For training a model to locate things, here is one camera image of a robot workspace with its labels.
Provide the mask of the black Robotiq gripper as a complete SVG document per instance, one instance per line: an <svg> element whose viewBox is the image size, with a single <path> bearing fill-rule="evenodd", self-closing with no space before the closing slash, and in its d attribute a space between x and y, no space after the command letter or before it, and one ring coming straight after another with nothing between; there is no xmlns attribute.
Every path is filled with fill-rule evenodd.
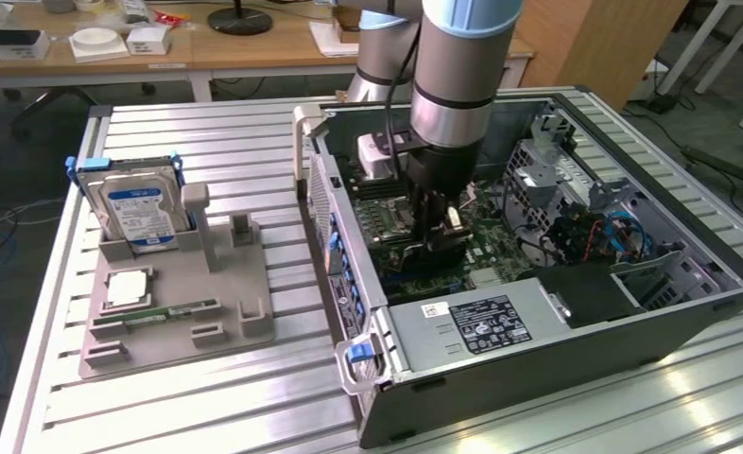
<svg viewBox="0 0 743 454"><path fill-rule="evenodd" d="M407 176L426 192L455 201L470 184L480 153L480 142L460 148L424 145L408 152Z"/></svg>

